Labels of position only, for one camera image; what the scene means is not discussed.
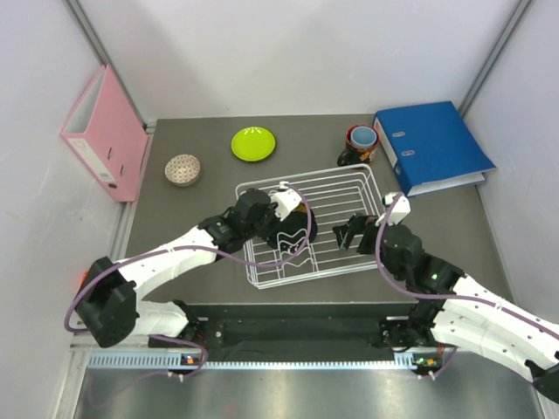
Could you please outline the lime green plate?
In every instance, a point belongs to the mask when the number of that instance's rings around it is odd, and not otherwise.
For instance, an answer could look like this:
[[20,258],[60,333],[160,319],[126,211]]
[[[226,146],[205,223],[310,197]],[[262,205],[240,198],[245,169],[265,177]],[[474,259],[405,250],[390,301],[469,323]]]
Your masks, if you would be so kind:
[[243,128],[231,139],[231,151],[241,161],[263,161],[273,153],[275,147],[275,136],[264,127]]

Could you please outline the black skull mug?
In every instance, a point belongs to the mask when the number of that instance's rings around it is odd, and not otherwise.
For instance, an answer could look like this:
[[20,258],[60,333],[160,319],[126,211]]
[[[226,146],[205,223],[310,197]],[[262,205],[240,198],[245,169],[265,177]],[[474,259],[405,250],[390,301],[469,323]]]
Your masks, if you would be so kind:
[[375,156],[376,150],[380,144],[379,134],[378,134],[378,141],[373,148],[355,148],[349,141],[349,134],[351,129],[355,126],[352,126],[348,132],[346,133],[346,140],[345,140],[345,147],[340,153],[337,158],[337,166],[338,167],[346,167],[356,164],[367,164],[370,165],[372,159]]

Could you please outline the patterned small bowl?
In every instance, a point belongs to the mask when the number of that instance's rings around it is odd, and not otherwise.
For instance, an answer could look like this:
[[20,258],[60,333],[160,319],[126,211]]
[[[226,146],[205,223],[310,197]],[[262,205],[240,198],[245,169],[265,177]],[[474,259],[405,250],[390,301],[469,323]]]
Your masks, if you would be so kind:
[[177,155],[165,166],[166,179],[177,187],[188,187],[201,175],[201,163],[194,155]]

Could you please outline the light blue cup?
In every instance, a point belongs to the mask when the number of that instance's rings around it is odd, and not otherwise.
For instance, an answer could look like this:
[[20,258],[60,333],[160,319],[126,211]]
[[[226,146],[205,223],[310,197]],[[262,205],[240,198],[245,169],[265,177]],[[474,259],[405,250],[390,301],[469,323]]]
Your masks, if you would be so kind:
[[378,134],[371,126],[355,126],[351,129],[349,141],[355,148],[373,148],[378,141]]

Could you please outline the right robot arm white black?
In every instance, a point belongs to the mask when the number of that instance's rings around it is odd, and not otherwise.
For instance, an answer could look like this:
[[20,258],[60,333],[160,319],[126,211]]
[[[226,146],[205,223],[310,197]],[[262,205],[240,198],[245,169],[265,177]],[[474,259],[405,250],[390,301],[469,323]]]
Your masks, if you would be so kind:
[[471,275],[427,253],[402,225],[382,228],[377,218],[354,214],[335,226],[346,250],[354,236],[362,255],[373,255],[390,285],[417,299],[409,314],[410,339],[464,348],[518,374],[552,402],[558,400],[558,325],[487,290]]

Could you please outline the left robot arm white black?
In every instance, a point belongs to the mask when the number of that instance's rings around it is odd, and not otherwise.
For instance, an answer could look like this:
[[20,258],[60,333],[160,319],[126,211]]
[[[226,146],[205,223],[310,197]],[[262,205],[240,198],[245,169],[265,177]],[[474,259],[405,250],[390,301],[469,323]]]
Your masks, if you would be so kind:
[[151,335],[188,346],[196,340],[198,326],[186,305],[177,299],[154,303],[146,296],[187,271],[234,259],[254,237],[270,238],[299,205],[300,197],[291,189],[272,195],[249,189],[226,211],[150,252],[117,262],[99,258],[83,277],[70,311],[101,348]]

